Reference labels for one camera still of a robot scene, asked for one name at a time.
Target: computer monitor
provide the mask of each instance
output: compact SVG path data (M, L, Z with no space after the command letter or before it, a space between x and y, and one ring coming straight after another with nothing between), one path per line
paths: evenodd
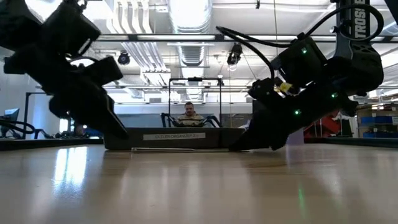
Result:
M19 108L9 109L4 111L4 116L2 117L2 119L5 119L7 121L17 121L18 115L19 115ZM1 137L5 138L8 131L10 131L8 127L1 126L0 128Z

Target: man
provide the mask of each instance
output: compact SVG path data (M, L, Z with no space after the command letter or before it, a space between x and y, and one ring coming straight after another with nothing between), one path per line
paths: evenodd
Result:
M178 122L186 126L195 126L200 124L203 117L195 112L193 103L187 102L184 107L185 113L177 118Z

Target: white sticker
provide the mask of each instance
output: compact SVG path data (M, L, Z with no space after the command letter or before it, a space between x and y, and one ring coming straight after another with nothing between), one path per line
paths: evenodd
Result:
M204 139L206 133L182 133L182 134L144 134L144 141L176 140L176 139Z
M392 117L392 124L398 124L398 116Z

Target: table surface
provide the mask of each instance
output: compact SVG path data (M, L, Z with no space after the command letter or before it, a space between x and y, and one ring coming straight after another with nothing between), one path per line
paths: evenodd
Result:
M398 151L0 152L2 223L398 223Z

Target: security camera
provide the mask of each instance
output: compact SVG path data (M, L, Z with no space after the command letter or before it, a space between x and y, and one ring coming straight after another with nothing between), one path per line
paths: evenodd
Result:
M127 52L120 52L118 62L121 65L128 65L130 63L130 56Z

